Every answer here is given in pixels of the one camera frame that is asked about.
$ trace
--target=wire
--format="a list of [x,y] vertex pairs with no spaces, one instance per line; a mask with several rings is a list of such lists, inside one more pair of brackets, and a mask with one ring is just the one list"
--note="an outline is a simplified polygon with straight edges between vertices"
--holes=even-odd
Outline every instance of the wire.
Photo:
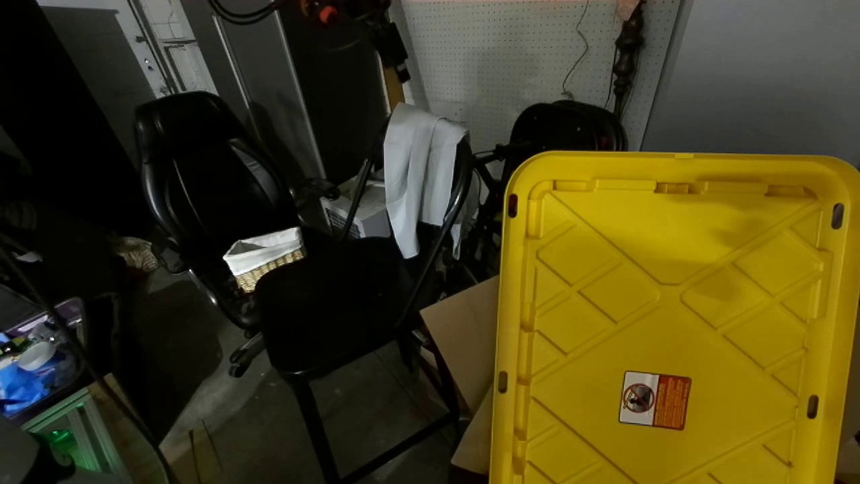
[[258,12],[229,12],[219,0],[209,0],[209,8],[229,26],[258,26],[276,12],[276,4],[268,4]]
[[155,440],[147,434],[147,428],[138,419],[138,415],[124,405],[121,397],[115,397],[115,391],[105,382],[105,378],[93,370],[90,355],[86,352],[86,347],[78,343],[78,333],[66,327],[66,320],[57,312],[53,304],[49,304],[49,298],[42,297],[42,292],[35,289],[35,282],[22,272],[22,266],[15,265],[15,258],[11,255],[14,239],[9,239],[4,234],[0,234],[0,258],[4,261],[4,266],[14,272],[14,278],[23,285],[23,292],[30,294],[30,298],[45,309],[49,320],[60,328],[60,333],[65,337],[65,343],[69,344],[73,355],[84,364],[86,374],[99,386],[99,391],[115,405],[115,410],[121,410],[121,415],[125,419],[132,419],[135,432],[142,437],[142,441],[152,449],[159,469],[167,479],[167,484],[175,484],[175,473],[167,462],[167,457],[160,456]]
[[572,99],[572,93],[566,93],[566,82],[569,82],[572,71],[574,71],[574,69],[589,58],[589,52],[592,52],[589,39],[586,39],[584,30],[581,30],[589,8],[592,8],[592,0],[586,0],[581,16],[574,19],[574,35],[584,42],[584,52],[574,58],[574,62],[569,65],[566,75],[561,79],[561,94],[569,98],[569,99]]

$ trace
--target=black office chair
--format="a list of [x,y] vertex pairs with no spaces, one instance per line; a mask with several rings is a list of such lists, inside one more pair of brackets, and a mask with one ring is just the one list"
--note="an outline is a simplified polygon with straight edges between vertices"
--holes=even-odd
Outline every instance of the black office chair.
[[262,351],[261,320],[219,255],[237,239],[299,227],[291,192],[250,149],[219,98],[197,93],[140,105],[135,136],[152,251],[164,269],[191,272],[244,331],[246,343],[232,352],[229,370],[242,378]]
[[[469,151],[459,145],[445,220],[440,230],[428,233],[425,251],[413,261],[402,261],[393,239],[342,243],[311,234],[305,238],[310,255],[303,261],[283,266],[258,282],[256,298],[268,360],[299,398],[324,481],[358,481],[459,417],[457,391],[417,309],[439,297],[432,292],[439,289],[432,285],[434,269],[448,247],[467,187]],[[311,382],[385,344],[398,344],[402,358],[430,378],[445,405],[445,415],[342,477]]]

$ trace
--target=warning label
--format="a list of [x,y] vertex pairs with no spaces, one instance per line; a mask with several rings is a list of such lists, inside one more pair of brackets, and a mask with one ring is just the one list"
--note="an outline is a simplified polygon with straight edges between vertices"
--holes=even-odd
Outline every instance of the warning label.
[[688,401],[688,378],[627,372],[621,391],[621,422],[683,432],[688,419]]

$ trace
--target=white towel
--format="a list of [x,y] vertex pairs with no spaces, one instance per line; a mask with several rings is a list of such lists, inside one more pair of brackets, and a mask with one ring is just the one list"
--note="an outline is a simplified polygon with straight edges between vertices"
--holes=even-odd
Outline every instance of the white towel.
[[417,225],[440,227],[464,130],[398,105],[385,133],[385,204],[402,258],[418,255]]

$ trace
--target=bin lid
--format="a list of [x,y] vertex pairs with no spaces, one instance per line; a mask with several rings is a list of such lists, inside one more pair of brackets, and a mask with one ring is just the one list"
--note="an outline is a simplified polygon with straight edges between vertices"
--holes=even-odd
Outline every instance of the bin lid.
[[856,173],[539,153],[508,184],[492,481],[834,481]]

